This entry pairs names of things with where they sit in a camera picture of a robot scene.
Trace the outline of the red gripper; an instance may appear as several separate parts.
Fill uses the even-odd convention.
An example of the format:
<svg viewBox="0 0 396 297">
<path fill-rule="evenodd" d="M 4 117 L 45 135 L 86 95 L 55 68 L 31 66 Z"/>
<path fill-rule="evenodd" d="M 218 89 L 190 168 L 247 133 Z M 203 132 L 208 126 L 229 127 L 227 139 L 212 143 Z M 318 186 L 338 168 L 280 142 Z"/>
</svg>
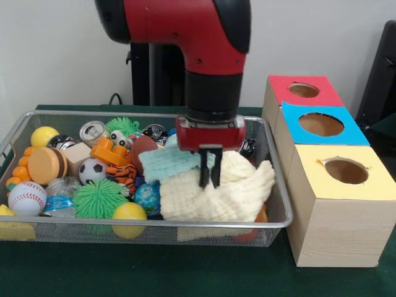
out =
<svg viewBox="0 0 396 297">
<path fill-rule="evenodd" d="M 198 123 L 190 121 L 185 116 L 176 118 L 176 135 L 178 147 L 182 151 L 197 152 L 200 155 L 199 186 L 205 188 L 210 179 L 210 169 L 207 165 L 208 148 L 215 155 L 211 170 L 211 180 L 214 188 L 220 185 L 220 172 L 223 150 L 237 150 L 241 147 L 246 131 L 243 116 L 237 116 L 231 122 Z"/>
</svg>

